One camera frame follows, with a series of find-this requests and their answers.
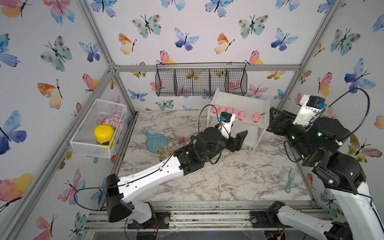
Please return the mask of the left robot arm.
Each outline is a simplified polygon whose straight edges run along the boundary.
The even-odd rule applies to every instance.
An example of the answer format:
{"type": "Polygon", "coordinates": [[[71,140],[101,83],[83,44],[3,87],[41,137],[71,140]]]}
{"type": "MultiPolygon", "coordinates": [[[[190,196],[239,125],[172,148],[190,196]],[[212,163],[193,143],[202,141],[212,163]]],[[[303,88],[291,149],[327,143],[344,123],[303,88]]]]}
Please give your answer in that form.
{"type": "Polygon", "coordinates": [[[219,129],[209,127],[191,136],[189,144],[175,150],[157,165],[129,176],[109,175],[106,178],[108,221],[115,223],[128,218],[141,225],[153,222],[156,216],[152,204],[140,201],[139,195],[202,169],[206,162],[218,157],[223,150],[239,151],[247,135],[248,131],[243,131],[235,137],[226,138],[219,129]]]}

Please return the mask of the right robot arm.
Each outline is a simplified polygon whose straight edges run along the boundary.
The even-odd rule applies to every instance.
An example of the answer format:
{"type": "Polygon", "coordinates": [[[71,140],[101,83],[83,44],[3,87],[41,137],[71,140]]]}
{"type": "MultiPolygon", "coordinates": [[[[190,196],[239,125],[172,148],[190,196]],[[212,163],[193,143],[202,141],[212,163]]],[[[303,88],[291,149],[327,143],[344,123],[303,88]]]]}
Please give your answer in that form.
{"type": "Polygon", "coordinates": [[[320,117],[309,129],[295,124],[296,115],[270,108],[269,129],[284,136],[305,164],[341,208],[346,221],[325,221],[298,212],[275,201],[267,215],[283,226],[293,227],[317,240],[382,240],[384,224],[370,196],[365,173],[360,163],[339,152],[344,138],[350,134],[336,119],[320,117]]]}

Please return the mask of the white two-tier shelf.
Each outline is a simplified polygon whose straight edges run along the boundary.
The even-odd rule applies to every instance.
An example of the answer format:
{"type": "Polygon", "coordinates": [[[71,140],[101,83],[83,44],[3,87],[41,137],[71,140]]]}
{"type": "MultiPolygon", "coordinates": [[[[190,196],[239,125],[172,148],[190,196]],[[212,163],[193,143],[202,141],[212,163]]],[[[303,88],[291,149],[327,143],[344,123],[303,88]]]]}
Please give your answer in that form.
{"type": "Polygon", "coordinates": [[[270,103],[270,99],[249,98],[221,92],[220,89],[216,90],[211,102],[214,106],[235,111],[238,118],[233,122],[231,136],[235,137],[239,132],[248,131],[243,145],[249,148],[249,158],[254,154],[267,131],[270,103]]]}

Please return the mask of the pink toy car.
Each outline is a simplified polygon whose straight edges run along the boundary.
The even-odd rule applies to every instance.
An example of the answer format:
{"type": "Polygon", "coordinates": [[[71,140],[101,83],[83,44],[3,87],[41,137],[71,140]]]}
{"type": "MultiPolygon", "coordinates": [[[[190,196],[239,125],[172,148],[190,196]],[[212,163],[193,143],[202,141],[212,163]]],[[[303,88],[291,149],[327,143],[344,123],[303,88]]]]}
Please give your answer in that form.
{"type": "Polygon", "coordinates": [[[178,144],[180,145],[180,147],[183,147],[186,145],[186,139],[184,137],[178,139],[178,144]]]}

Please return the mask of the teal plastic comb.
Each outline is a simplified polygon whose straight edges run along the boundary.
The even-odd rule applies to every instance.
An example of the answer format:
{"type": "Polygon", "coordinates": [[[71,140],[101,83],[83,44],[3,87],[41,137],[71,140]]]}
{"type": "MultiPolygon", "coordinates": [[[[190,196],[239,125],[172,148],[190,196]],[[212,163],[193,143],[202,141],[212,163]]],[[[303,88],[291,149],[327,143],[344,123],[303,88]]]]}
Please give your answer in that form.
{"type": "Polygon", "coordinates": [[[295,178],[296,178],[296,171],[293,168],[291,168],[289,171],[289,174],[288,174],[288,180],[287,180],[287,184],[285,187],[285,192],[287,194],[289,194],[291,192],[292,184],[293,184],[293,181],[295,180],[295,178]]]}

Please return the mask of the teal plastic paddle plate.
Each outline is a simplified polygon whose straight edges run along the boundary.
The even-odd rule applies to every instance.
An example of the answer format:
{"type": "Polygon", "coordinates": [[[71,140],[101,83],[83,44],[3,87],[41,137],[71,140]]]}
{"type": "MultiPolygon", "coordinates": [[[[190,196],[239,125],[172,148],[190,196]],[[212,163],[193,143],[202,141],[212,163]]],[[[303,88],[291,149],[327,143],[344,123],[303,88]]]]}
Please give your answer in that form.
{"type": "Polygon", "coordinates": [[[167,138],[162,134],[150,134],[147,130],[142,130],[142,134],[147,137],[146,148],[151,153],[157,154],[158,149],[163,149],[168,145],[167,138]]]}

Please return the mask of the pink round chips pile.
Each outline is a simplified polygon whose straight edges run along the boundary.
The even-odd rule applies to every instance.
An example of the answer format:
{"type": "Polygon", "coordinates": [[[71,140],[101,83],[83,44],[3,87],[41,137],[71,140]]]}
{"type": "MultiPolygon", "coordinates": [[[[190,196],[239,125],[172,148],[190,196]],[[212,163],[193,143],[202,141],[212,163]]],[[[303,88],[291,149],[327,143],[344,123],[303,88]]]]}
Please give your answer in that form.
{"type": "Polygon", "coordinates": [[[122,118],[119,114],[111,114],[102,119],[101,125],[108,125],[114,130],[121,129],[123,127],[122,118]]]}

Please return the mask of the yellow lidded jar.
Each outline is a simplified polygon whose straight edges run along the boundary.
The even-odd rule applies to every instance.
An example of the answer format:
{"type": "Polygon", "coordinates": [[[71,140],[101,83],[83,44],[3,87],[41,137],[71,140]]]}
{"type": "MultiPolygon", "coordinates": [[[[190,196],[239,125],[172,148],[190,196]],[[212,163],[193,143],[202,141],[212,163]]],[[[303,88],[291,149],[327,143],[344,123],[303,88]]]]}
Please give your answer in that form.
{"type": "Polygon", "coordinates": [[[99,125],[94,130],[95,139],[98,145],[111,148],[115,131],[108,125],[99,125]]]}

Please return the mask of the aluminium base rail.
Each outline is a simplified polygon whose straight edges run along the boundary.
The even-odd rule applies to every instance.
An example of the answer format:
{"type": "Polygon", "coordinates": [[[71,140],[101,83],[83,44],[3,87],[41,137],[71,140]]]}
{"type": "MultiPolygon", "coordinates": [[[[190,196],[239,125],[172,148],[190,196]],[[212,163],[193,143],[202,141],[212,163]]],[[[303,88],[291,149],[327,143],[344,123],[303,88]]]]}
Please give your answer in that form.
{"type": "MultiPolygon", "coordinates": [[[[267,208],[274,201],[219,201],[219,202],[152,202],[157,215],[166,213],[160,220],[159,233],[181,231],[256,231],[282,230],[282,224],[267,220],[267,208]]],[[[321,220],[331,220],[328,210],[316,208],[314,201],[283,201],[295,212],[321,220]]],[[[126,220],[108,222],[106,211],[91,212],[85,230],[96,233],[135,232],[127,229],[126,220]]]]}

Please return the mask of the white mesh wall basket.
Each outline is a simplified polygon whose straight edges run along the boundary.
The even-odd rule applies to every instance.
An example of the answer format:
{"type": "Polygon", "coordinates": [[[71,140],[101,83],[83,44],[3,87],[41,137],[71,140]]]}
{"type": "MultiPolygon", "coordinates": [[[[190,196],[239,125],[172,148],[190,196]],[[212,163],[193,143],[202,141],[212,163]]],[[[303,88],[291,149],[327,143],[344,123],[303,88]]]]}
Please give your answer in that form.
{"type": "Polygon", "coordinates": [[[70,145],[74,153],[97,158],[110,158],[123,129],[127,107],[97,99],[85,115],[70,145]]]}

